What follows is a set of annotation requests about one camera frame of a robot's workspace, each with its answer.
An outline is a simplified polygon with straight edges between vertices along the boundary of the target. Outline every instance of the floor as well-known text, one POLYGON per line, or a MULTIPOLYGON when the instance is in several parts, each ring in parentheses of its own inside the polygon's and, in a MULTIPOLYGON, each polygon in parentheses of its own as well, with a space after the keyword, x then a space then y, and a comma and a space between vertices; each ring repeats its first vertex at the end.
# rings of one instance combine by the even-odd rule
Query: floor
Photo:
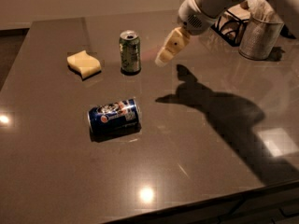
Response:
POLYGON ((19 53, 27 31, 27 29, 10 32, 0 31, 0 90, 19 53))

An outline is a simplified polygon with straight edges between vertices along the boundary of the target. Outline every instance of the green can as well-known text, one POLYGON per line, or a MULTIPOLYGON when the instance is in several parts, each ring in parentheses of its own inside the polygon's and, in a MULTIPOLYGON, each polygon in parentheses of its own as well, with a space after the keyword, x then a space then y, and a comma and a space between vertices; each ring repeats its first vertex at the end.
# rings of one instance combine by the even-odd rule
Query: green can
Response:
POLYGON ((121 33, 121 71, 125 75, 135 75, 141 70, 140 39, 138 33, 127 30, 121 33))

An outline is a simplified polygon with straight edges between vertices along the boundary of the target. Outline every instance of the can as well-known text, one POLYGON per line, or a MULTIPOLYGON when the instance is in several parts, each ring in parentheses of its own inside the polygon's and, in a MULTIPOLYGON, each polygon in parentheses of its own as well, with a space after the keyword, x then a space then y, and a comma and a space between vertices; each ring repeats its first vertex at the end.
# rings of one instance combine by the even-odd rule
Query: can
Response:
POLYGON ((100 105, 88 112, 92 133, 104 134, 121 128, 140 126, 140 109, 135 99, 100 105))
POLYGON ((120 36, 121 71, 126 75, 135 75, 141 70, 140 38, 137 32, 127 30, 120 36))

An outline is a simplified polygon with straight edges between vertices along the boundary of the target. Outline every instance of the can label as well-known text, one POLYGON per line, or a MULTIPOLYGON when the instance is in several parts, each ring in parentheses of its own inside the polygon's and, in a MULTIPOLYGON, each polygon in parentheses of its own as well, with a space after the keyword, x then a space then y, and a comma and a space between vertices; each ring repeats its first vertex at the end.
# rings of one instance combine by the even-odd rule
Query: can label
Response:
POLYGON ((120 37, 121 69, 126 73, 141 70, 140 39, 135 31, 125 31, 120 37))
POLYGON ((139 107, 134 99, 100 105, 88 113, 93 133, 109 133, 139 124, 139 107))

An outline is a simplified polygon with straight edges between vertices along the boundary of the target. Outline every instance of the can top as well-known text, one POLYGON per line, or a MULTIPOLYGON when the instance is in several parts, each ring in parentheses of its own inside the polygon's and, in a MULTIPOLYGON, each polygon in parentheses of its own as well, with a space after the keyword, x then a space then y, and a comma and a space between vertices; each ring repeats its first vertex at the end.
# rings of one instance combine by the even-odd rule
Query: can top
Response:
POLYGON ((124 31, 121 33, 121 39, 123 39, 123 40, 130 41, 130 40, 134 40, 136 38, 138 38, 138 33, 135 31, 127 30, 127 31, 124 31))

